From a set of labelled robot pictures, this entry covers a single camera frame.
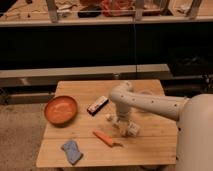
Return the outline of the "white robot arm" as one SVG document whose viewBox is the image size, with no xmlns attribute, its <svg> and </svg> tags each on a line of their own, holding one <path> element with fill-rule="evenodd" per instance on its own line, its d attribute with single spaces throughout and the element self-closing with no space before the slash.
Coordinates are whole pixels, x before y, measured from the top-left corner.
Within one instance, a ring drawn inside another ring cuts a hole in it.
<svg viewBox="0 0 213 171">
<path fill-rule="evenodd" d="M 120 121 L 132 107 L 177 123 L 176 171 L 213 171 L 213 94 L 192 98 L 135 93 L 124 81 L 109 93 Z"/>
</svg>

